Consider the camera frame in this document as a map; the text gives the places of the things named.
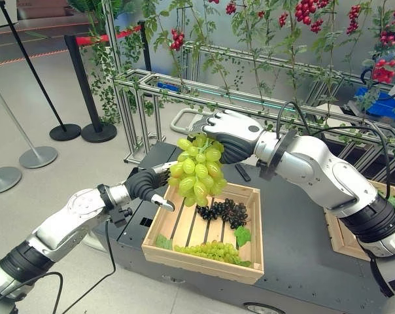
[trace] aluminum rail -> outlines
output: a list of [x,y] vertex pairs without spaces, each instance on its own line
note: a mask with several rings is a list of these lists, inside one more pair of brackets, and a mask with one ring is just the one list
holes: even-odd
[[[158,88],[158,87],[152,85],[153,83],[158,82],[158,81],[164,81],[164,82],[168,82],[168,83],[172,83],[172,84],[176,84],[176,85],[180,84],[179,78],[170,77],[168,75],[150,73],[148,71],[143,71],[143,70],[130,70],[127,73],[120,75],[119,77],[116,77],[114,79],[114,81],[120,87],[127,86],[131,90],[137,89],[137,90],[141,91],[141,94],[145,93],[145,92],[152,94],[154,96],[154,98],[158,97],[158,96],[167,96],[172,99],[178,99],[181,101],[188,101],[188,102],[198,104],[198,105],[205,106],[205,105],[211,104],[211,105],[215,105],[216,107],[218,107],[220,109],[231,109],[231,110],[239,111],[240,113],[249,114],[251,116],[258,117],[258,118],[268,119],[268,120],[272,120],[272,121],[277,120],[276,114],[273,114],[273,113],[270,113],[267,111],[258,111],[256,109],[251,109],[251,108],[242,107],[240,105],[226,103],[226,102],[223,102],[222,100],[219,101],[219,100],[215,100],[215,99],[204,98],[204,97],[201,97],[200,95],[193,96],[193,95],[188,95],[185,93],[173,92],[171,90],[162,90],[161,88]],[[189,92],[191,90],[204,90],[206,92],[216,94],[216,95],[223,97],[223,98],[228,97],[228,96],[225,96],[225,90],[223,90],[222,88],[217,87],[217,86],[211,86],[211,85],[204,84],[204,83],[183,80],[183,87],[186,92]],[[239,101],[248,101],[248,100],[253,101],[253,100],[260,99],[260,96],[256,96],[256,95],[248,94],[248,93],[244,93],[244,92],[239,92],[239,91],[235,91],[235,90],[230,90],[229,96],[233,97]],[[266,103],[280,105],[280,106],[285,103],[284,101],[281,101],[278,99],[264,98],[264,100]],[[301,109],[305,113],[313,114],[316,116],[322,116],[322,117],[328,116],[330,118],[336,118],[339,120],[346,121],[348,123],[360,124],[363,121],[361,118],[358,118],[355,116],[349,116],[346,114],[339,114],[339,113],[329,113],[327,110],[317,109],[317,108],[310,107],[310,106],[301,106]],[[293,120],[293,124],[296,124],[298,126],[303,126],[302,121],[300,121],[298,119],[293,119],[293,118],[289,118],[289,117],[285,117],[285,116],[283,117],[284,122],[290,122],[291,120]],[[321,130],[321,127],[317,124],[313,124],[312,122],[309,124],[310,124],[310,128],[313,128],[316,130]],[[379,130],[379,127],[381,127],[384,130],[389,131],[393,136],[395,136],[395,128],[392,128],[386,124],[380,124],[380,123],[368,122],[368,124],[371,124],[372,128],[375,128],[376,130]],[[328,131],[328,133],[331,133],[334,135],[353,136],[353,133],[344,131],[344,130],[332,130],[332,131]],[[361,138],[356,138],[356,139],[363,142],[363,143],[373,145],[372,146],[373,148],[368,148],[368,147],[366,148],[365,153],[363,153],[362,157],[357,162],[359,168],[367,169],[367,167],[370,166],[370,164],[379,157],[380,154],[377,154],[376,150],[380,151],[379,147],[381,145],[381,142],[380,142],[379,138],[374,135],[364,135],[363,134]],[[346,146],[346,148],[343,149],[341,154],[348,156],[349,153],[351,152],[351,150],[355,147],[356,147],[356,145],[354,143],[349,143]],[[395,145],[390,144],[389,147],[395,148]],[[375,153],[375,154],[373,154],[373,158],[371,158],[369,155],[371,152]],[[395,161],[391,162],[390,166],[391,166],[391,171],[394,171],[395,170]]]

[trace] silver stanchion post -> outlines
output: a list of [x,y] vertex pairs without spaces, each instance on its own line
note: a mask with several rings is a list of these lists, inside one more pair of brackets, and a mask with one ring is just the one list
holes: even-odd
[[16,167],[0,168],[0,193],[15,186],[21,178],[22,173]]
[[53,162],[58,156],[56,149],[49,146],[34,147],[1,94],[0,102],[30,147],[20,156],[20,164],[25,168],[40,168]]

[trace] robotic hand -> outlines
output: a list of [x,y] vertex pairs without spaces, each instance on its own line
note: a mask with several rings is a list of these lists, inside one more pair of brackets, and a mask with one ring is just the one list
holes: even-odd
[[[122,206],[135,198],[174,211],[173,203],[155,191],[167,183],[171,164],[150,169],[135,168],[133,175],[121,184],[101,184],[71,196],[63,209],[47,218],[25,241],[0,259],[0,296],[7,295],[8,304],[25,298],[33,284],[15,290],[17,286],[46,273],[79,244],[93,227],[107,219],[117,227],[125,225],[125,218],[132,212],[130,209],[123,210]],[[4,308],[9,307],[0,304],[1,314],[10,313],[4,312]]]
[[316,137],[290,131],[277,139],[257,121],[230,110],[205,119],[206,125],[197,125],[224,145],[222,163],[255,154],[261,177],[268,180],[279,174],[343,221],[369,254],[381,291],[391,297],[385,313],[395,314],[395,209],[369,181]]

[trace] green leaf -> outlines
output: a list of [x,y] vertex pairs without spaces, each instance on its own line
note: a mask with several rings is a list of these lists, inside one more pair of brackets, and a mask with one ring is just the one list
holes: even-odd
[[244,266],[244,267],[249,267],[251,265],[251,262],[249,260],[242,260],[238,262],[238,265]]
[[156,247],[166,250],[173,250],[173,240],[168,240],[164,235],[159,234],[156,239]]
[[237,244],[239,247],[242,247],[248,241],[251,241],[251,233],[250,230],[240,226],[234,231],[234,235],[237,238]]
[[296,47],[295,54],[301,54],[307,51],[307,45],[301,44],[300,46]]

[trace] gray floor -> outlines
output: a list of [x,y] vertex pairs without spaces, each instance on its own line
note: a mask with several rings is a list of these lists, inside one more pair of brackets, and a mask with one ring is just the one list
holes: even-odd
[[[69,55],[64,52],[33,59],[46,89],[64,122],[88,124],[88,115],[73,73]],[[24,169],[18,159],[28,149],[0,104],[0,167],[16,166],[22,180],[0,194],[0,258],[19,244],[46,217],[61,209],[70,195],[99,183],[113,184],[126,178],[130,165],[122,162],[128,146],[122,130],[112,141],[91,144],[81,137],[55,142],[48,136],[57,125],[35,79],[25,62],[0,66],[0,91],[35,146],[55,147],[59,156],[40,169]],[[164,133],[169,142],[179,136],[168,123],[178,111],[162,111]],[[64,274],[60,310],[96,282],[111,268],[109,257],[79,245],[52,270]],[[31,294],[18,303],[21,313],[50,313],[57,291],[56,279],[39,281]],[[99,285],[69,313],[249,313],[217,302],[176,285],[157,282],[121,268]]]

